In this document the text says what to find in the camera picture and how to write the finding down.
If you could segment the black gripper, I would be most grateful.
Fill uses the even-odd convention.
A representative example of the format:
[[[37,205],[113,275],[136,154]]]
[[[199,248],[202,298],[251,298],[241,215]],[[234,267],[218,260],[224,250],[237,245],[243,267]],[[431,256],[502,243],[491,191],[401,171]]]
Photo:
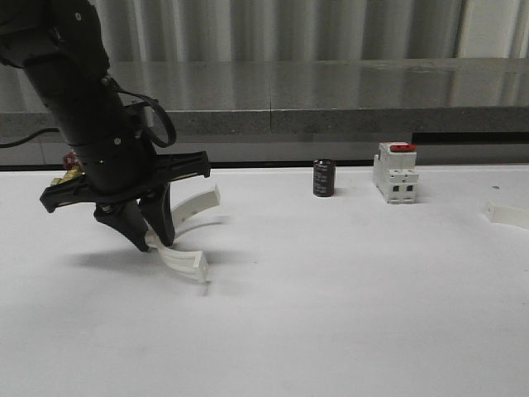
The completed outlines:
[[[94,218],[121,233],[140,251],[149,250],[145,220],[164,246],[172,246],[175,230],[169,184],[198,175],[208,177],[207,153],[158,155],[144,136],[62,135],[83,175],[46,188],[40,197],[45,209],[53,213],[71,204],[96,203]]]

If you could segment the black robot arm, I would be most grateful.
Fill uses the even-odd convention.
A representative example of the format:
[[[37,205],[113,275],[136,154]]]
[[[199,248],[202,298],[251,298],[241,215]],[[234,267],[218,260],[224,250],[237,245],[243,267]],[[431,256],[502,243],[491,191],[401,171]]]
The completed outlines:
[[[148,231],[172,245],[169,185],[209,176],[207,154],[156,153],[175,143],[174,124],[153,98],[122,103],[124,90],[108,73],[95,7],[86,1],[2,2],[1,61],[25,72],[82,170],[43,192],[46,210],[94,203],[96,220],[139,250],[148,250]]]

